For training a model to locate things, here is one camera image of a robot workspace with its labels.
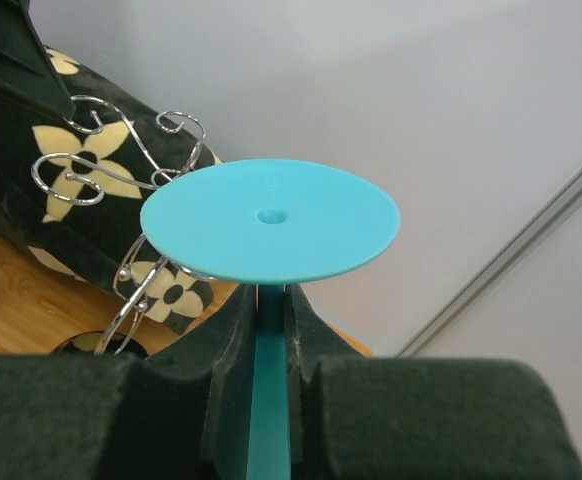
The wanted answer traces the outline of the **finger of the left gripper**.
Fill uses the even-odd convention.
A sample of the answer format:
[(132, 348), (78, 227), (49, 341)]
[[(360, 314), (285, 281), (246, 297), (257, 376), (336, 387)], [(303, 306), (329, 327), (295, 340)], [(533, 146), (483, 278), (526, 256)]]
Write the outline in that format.
[(74, 103), (29, 9), (28, 1), (0, 0), (0, 94), (47, 115), (72, 115)]

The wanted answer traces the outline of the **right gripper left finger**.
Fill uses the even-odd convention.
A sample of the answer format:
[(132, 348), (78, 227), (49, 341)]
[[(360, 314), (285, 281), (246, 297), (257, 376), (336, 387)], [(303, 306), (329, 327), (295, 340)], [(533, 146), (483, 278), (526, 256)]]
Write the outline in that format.
[(0, 479), (242, 479), (255, 290), (146, 359), (0, 356)]

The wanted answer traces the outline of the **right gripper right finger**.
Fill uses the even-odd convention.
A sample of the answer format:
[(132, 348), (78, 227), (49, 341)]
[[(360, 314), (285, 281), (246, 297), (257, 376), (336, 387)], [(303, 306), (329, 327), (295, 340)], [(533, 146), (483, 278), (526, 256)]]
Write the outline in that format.
[(506, 359), (367, 358), (284, 298), (295, 479), (582, 479), (542, 377)]

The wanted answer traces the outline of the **blue plastic goblet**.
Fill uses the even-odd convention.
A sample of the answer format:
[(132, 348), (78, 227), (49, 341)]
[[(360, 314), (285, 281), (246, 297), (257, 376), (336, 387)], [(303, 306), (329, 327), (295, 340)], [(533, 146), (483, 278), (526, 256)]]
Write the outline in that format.
[(177, 265), (257, 289), (246, 475), (291, 475), (283, 296), (356, 270), (401, 223), (394, 200), (349, 172), (306, 161), (236, 160), (186, 174), (144, 203), (140, 224)]

